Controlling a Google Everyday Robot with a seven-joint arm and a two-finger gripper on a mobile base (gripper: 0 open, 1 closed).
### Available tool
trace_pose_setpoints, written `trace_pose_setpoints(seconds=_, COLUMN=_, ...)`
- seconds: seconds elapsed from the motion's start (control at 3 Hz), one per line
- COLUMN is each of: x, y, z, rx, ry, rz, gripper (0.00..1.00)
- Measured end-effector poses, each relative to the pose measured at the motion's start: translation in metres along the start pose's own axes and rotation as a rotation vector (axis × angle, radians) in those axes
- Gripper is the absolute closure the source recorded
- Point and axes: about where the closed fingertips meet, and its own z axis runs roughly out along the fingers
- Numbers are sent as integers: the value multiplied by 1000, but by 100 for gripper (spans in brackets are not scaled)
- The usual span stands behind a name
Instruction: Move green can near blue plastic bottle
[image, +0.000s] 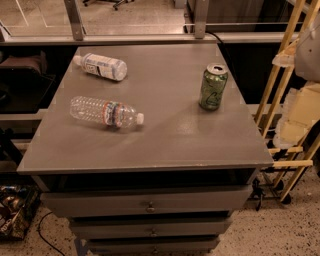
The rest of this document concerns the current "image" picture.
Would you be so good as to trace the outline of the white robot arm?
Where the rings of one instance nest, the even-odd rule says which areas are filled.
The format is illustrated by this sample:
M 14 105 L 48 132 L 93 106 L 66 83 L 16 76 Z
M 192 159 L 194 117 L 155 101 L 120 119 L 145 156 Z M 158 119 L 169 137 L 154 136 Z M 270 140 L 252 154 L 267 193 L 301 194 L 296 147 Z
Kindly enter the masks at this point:
M 307 81 L 320 82 L 320 16 L 308 26 L 297 43 L 295 73 Z

